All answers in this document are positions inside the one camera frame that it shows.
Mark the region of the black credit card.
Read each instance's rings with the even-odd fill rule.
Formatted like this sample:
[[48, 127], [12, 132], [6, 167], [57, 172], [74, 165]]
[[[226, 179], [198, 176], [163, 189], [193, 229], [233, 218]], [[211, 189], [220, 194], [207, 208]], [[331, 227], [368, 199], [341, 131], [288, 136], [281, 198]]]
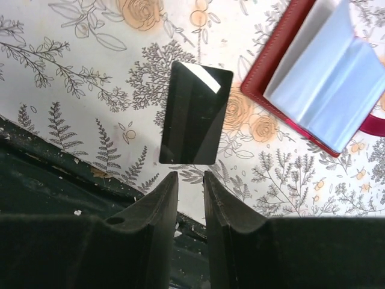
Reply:
[[211, 165], [217, 157], [233, 72], [174, 61], [159, 162]]

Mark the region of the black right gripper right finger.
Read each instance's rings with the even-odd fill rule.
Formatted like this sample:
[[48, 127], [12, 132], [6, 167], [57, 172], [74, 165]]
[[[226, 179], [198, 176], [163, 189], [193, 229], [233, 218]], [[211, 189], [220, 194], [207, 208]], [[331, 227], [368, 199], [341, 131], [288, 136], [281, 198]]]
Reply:
[[267, 218], [203, 182], [212, 288], [384, 287], [384, 219]]

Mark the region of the red leather card holder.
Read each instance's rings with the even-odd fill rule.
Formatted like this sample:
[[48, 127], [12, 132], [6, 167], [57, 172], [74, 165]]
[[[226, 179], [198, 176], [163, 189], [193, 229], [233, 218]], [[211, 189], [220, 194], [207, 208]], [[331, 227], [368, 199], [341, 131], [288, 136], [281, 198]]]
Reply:
[[384, 66], [355, 35], [348, 1], [291, 1], [241, 91], [334, 157], [357, 131], [384, 136], [372, 115]]

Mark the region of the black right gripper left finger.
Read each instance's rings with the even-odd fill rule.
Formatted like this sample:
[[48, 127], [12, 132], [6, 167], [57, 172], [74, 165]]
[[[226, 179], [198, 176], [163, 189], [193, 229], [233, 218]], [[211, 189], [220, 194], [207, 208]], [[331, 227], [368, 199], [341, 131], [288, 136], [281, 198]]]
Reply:
[[1, 217], [2, 288], [167, 288], [178, 175], [119, 213]]

